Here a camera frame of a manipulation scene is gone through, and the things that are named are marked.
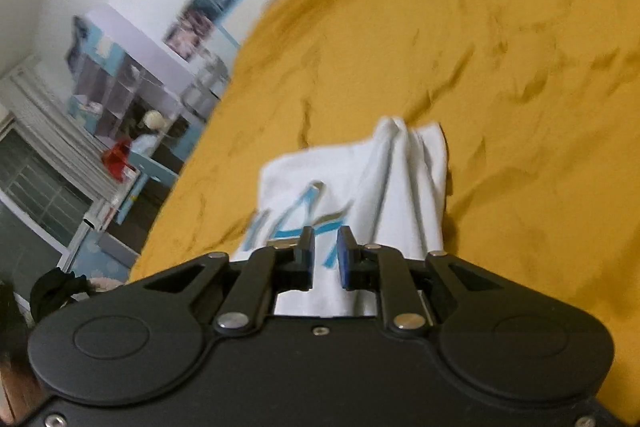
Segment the mustard yellow bed cover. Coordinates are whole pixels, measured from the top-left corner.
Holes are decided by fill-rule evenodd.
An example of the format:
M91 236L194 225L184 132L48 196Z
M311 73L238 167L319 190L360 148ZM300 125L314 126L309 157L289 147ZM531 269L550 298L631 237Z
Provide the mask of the mustard yellow bed cover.
M636 421L639 0L278 0L132 278L238 246L262 165L385 116L444 130L447 251L599 317Z

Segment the window with grille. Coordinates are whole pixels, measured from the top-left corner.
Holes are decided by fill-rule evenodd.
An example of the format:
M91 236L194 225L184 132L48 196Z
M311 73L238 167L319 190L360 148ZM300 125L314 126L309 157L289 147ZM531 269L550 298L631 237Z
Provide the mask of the window with grille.
M15 128L1 132L1 274L21 298L65 267L91 205Z

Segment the white pleated curtain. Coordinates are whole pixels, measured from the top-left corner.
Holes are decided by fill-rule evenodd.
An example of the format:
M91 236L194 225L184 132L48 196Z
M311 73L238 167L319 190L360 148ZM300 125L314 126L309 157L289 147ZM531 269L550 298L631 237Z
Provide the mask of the white pleated curtain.
M1 75L1 112L23 139L66 181L95 202L117 207L130 183L113 178L103 164L107 147L78 122L27 55Z

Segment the metal bedside rack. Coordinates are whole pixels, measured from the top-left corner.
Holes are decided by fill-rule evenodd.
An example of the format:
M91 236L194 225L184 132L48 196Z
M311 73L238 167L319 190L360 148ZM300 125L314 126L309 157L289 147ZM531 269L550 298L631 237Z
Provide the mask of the metal bedside rack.
M198 120L206 122L221 102L230 74L224 61L217 54L205 50L203 65L189 87L182 92L183 107Z

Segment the blue desk chair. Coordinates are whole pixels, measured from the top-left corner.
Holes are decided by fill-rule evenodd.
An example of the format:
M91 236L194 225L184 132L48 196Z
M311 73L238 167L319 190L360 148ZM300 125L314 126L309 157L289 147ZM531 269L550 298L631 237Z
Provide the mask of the blue desk chair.
M136 172L136 176L134 177L134 182L132 182L130 189L126 193L124 201L121 202L117 208L115 215L116 225L122 225L124 223L129 211L136 202L138 196L142 193L145 184L149 181L154 181L164 187L171 188L178 180L178 173L172 171L148 155L131 152L128 160L129 165Z

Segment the white printed t-shirt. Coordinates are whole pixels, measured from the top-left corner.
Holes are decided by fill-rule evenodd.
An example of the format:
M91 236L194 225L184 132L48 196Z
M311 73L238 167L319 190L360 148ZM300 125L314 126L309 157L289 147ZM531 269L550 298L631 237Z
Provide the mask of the white printed t-shirt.
M271 241L314 230L314 283L278 296L276 311L293 317L375 314L373 294L345 291L338 272L337 231L361 245L398 249L423 260L442 251L448 152L436 122L409 129L385 117L370 138L286 154L260 170L257 208L234 257L246 260Z

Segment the red bag on desk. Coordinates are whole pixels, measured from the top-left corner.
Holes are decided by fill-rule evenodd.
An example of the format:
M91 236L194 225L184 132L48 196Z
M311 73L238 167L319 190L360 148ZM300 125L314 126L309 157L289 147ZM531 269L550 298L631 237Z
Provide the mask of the red bag on desk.
M111 177L117 182L124 181L124 170L129 167L128 157L131 140L117 141L111 148L101 155L101 161Z

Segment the white cubby bookshelf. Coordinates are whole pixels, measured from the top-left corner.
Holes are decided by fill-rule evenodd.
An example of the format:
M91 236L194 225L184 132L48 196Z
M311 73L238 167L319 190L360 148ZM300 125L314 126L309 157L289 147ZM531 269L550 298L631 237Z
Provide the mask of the white cubby bookshelf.
M148 110L172 124L193 81L186 66L108 4L73 17L66 63L74 80L68 113L106 146Z

